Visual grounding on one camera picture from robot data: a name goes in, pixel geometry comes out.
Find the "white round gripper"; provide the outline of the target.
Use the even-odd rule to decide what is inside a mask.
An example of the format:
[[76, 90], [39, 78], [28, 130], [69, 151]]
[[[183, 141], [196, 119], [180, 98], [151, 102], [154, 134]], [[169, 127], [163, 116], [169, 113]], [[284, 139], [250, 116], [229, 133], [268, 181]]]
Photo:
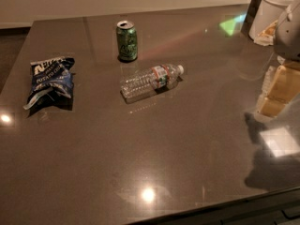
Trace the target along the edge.
[[285, 60], [270, 67], [262, 83], [256, 119], [276, 118], [300, 93], [300, 0], [293, 0], [280, 14], [274, 34], [274, 51]]

